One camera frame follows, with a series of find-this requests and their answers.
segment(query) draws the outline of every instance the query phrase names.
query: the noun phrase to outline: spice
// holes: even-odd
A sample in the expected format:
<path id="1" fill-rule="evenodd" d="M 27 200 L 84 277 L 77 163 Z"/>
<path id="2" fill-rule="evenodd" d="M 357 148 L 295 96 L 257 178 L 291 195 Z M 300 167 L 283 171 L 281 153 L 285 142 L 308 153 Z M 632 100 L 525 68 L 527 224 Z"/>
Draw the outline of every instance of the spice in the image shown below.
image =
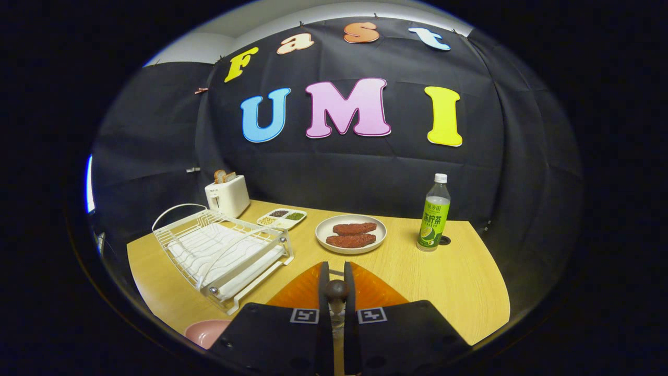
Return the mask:
<path id="1" fill-rule="evenodd" d="M 304 215 L 302 213 L 292 213 L 288 215 L 285 219 L 292 219 L 293 221 L 300 220 Z"/>
<path id="2" fill-rule="evenodd" d="M 266 225 L 270 225 L 270 224 L 274 223 L 275 220 L 276 220 L 276 218 L 264 217 L 264 218 L 260 219 L 259 222 L 260 222 L 261 225 L 266 226 Z"/>
<path id="3" fill-rule="evenodd" d="M 269 214 L 272 217 L 282 217 L 284 216 L 288 211 L 287 210 L 276 210 L 275 212 Z"/>

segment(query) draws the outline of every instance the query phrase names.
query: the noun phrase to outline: wooden table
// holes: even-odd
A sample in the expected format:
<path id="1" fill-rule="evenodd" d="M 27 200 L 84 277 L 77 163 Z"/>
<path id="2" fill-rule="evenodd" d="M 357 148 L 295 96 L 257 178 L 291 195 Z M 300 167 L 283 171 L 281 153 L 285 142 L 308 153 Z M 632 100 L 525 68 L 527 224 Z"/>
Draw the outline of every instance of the wooden table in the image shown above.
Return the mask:
<path id="1" fill-rule="evenodd" d="M 315 228 L 329 217 L 346 213 L 251 200 L 239 219 L 255 223 L 278 207 L 307 212 L 306 218 L 289 230 L 295 259 L 288 266 L 280 266 L 243 298 L 242 306 L 248 302 L 266 303 L 294 277 L 319 262 L 327 261 L 331 270 L 343 271 L 344 262 L 352 261 L 409 301 L 429 300 L 469 345 L 487 337 L 510 318 L 503 277 L 467 221 L 448 221 L 444 234 L 452 242 L 434 252 L 423 252 L 415 246 L 420 219 L 374 216 L 387 228 L 385 241 L 366 254 L 339 255 L 317 242 Z M 236 315 L 227 316 L 195 290 L 172 265 L 152 233 L 128 244 L 128 259 L 146 304 L 179 333 L 194 322 L 231 319 Z M 335 344 L 335 348 L 335 360 L 340 366 L 342 343 Z M 342 375 L 342 371 L 338 369 L 336 374 Z"/>

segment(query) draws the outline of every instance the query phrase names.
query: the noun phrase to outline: plastic bottle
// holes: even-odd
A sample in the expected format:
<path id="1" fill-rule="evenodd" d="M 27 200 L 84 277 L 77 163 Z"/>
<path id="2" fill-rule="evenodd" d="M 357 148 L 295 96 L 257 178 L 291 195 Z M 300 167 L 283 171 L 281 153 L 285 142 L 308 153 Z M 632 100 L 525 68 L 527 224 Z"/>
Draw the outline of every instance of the plastic bottle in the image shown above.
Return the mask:
<path id="1" fill-rule="evenodd" d="M 431 252 L 438 247 L 438 242 L 443 235 L 443 229 L 446 226 L 448 210 L 450 210 L 450 194 L 446 188 L 448 176 L 446 174 L 436 174 L 434 176 L 434 186 L 427 193 L 422 212 L 422 224 L 420 233 L 417 236 L 417 248 Z"/>

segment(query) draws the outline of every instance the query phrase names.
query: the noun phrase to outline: black backdrop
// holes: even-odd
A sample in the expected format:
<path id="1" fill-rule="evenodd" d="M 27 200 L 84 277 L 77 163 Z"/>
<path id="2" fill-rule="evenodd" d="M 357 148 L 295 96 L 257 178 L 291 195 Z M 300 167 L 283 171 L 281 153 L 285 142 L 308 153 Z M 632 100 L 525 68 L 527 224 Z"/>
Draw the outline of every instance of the black backdrop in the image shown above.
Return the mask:
<path id="1" fill-rule="evenodd" d="M 353 22 L 373 22 L 381 37 L 347 43 L 343 29 Z M 451 50 L 427 46 L 411 27 L 440 34 Z M 310 33 L 315 44 L 276 54 L 297 33 Z M 241 76 L 224 83 L 230 59 L 253 47 L 259 52 Z M 387 81 L 391 134 L 342 135 L 328 118 L 330 136 L 306 136 L 312 116 L 306 86 L 332 82 L 348 97 L 368 77 Z M 433 124 L 427 86 L 460 95 L 460 147 L 427 140 Z M 193 94 L 198 87 L 209 90 Z M 247 141 L 241 102 L 262 96 L 258 124 L 267 126 L 267 94 L 284 87 L 291 93 L 283 131 L 265 143 Z M 412 21 L 348 17 L 281 31 L 213 66 L 149 66 L 111 107 L 92 153 L 96 220 L 127 280 L 125 244 L 148 233 L 169 207 L 206 203 L 204 186 L 221 168 L 243 174 L 253 199 L 413 218 L 422 214 L 434 173 L 447 173 L 448 217 L 481 233 L 506 281 L 511 317 L 526 313 L 559 279 L 579 227 L 582 174 L 568 118 L 526 64 L 478 30 L 464 37 Z M 186 173 L 191 167 L 201 171 Z"/>

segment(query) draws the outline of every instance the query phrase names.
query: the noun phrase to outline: pink letter m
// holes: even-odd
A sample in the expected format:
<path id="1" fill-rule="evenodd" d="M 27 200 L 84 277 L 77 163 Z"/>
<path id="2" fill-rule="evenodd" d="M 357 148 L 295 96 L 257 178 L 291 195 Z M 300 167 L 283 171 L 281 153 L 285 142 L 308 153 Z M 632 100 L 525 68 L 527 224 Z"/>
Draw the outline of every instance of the pink letter m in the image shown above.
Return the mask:
<path id="1" fill-rule="evenodd" d="M 362 78 L 357 81 L 348 99 L 331 82 L 317 82 L 308 85 L 306 92 L 313 101 L 311 127 L 306 130 L 310 138 L 323 138 L 332 133 L 327 126 L 327 114 L 331 118 L 339 134 L 345 134 L 350 123 L 359 111 L 359 122 L 353 132 L 360 136 L 385 136 L 391 132 L 385 122 L 383 112 L 383 88 L 387 82 L 382 78 Z"/>

